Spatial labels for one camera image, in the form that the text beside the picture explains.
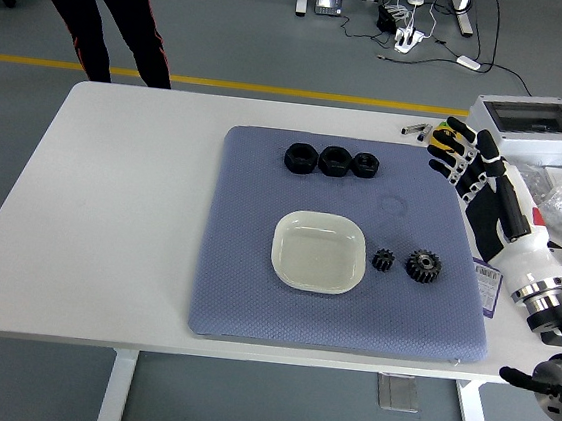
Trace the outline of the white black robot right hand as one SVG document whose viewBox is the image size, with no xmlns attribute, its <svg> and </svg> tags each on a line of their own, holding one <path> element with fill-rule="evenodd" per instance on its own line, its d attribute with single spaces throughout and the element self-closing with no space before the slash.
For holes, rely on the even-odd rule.
<svg viewBox="0 0 562 421">
<path fill-rule="evenodd" d="M 549 251 L 544 219 L 522 175 L 491 135 L 456 117 L 433 132 L 430 167 L 465 204 L 465 217 L 482 261 L 498 269 L 516 302 L 554 296 L 562 302 L 562 264 Z"/>
</svg>

